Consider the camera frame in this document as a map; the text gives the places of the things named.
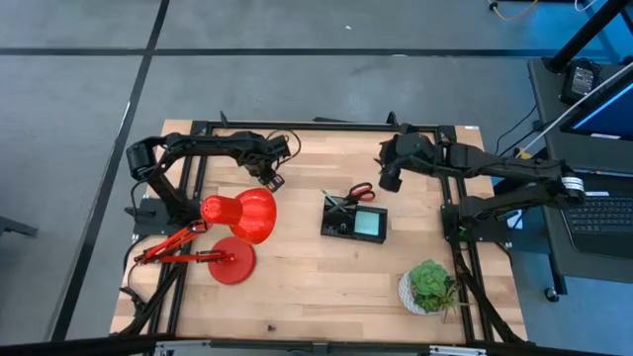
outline white pot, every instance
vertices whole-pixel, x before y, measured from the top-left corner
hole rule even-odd
[[[406,272],[403,277],[400,278],[400,283],[398,285],[398,294],[400,295],[400,300],[403,302],[403,305],[405,305],[405,308],[407,308],[409,312],[418,315],[435,315],[441,313],[441,311],[426,311],[423,307],[415,303],[413,291],[411,289],[411,278],[408,276],[409,272]]]

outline red lamp shade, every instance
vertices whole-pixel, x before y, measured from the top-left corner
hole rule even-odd
[[[236,237],[257,244],[273,231],[277,206],[268,190],[255,188],[235,198],[211,196],[202,203],[200,213],[205,222],[229,225]]]

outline small screen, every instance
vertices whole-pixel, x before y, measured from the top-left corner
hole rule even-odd
[[[372,236],[378,236],[380,226],[380,214],[370,212],[356,212],[354,232]]]
[[[633,83],[572,126],[596,134],[633,136]]]

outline scissors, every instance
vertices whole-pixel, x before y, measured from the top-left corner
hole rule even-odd
[[[376,198],[376,193],[372,191],[374,186],[369,182],[357,184],[349,189],[349,193],[343,200],[330,208],[327,212],[332,213],[339,209],[343,210],[344,206],[358,204],[358,202],[371,202]]]

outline wooden table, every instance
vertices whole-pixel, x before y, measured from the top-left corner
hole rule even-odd
[[[187,134],[191,124],[167,120],[162,134]],[[214,130],[218,135],[232,132]],[[413,315],[398,297],[402,274],[424,260],[433,259],[454,274],[440,221],[443,197],[439,180],[403,171],[404,182],[399,193],[382,190],[368,204],[389,210],[389,229],[383,245],[321,236],[320,189],[340,196],[352,185],[364,181],[378,187],[379,166],[373,158],[378,155],[378,143],[394,133],[296,133],[302,139],[302,151],[279,170],[286,184],[275,193],[277,222],[272,235],[255,246],[257,265],[253,274],[239,285],[225,286],[211,277],[205,263],[190,263],[177,335],[261,340],[464,342],[461,316],[451,312],[444,320],[443,315]],[[460,142],[483,147],[478,128],[456,127],[456,133]],[[290,145],[294,151],[295,143],[291,141]],[[192,167],[197,167],[196,159]],[[178,184],[181,169],[182,162],[176,162],[167,172],[174,185]],[[194,178],[189,182],[188,191],[192,192]],[[451,186],[455,201],[457,189],[455,184]],[[232,197],[252,187],[259,184],[243,167],[237,167],[233,159],[209,158],[203,199],[213,194]],[[493,194],[491,181],[486,177],[467,180],[466,187],[469,195]],[[195,240],[192,251],[208,250],[229,235],[226,226],[215,225]],[[163,238],[148,237],[131,257]],[[478,248],[489,299],[514,332],[525,338],[507,256],[492,243],[479,243]],[[160,266],[153,264],[138,266],[133,272],[132,286],[145,299],[155,290],[159,270]],[[166,330],[171,294],[163,304],[159,331]],[[475,302],[472,295],[469,300]],[[482,338],[478,309],[472,305],[471,311],[476,336]],[[127,326],[134,312],[130,297],[120,294],[111,330]]]

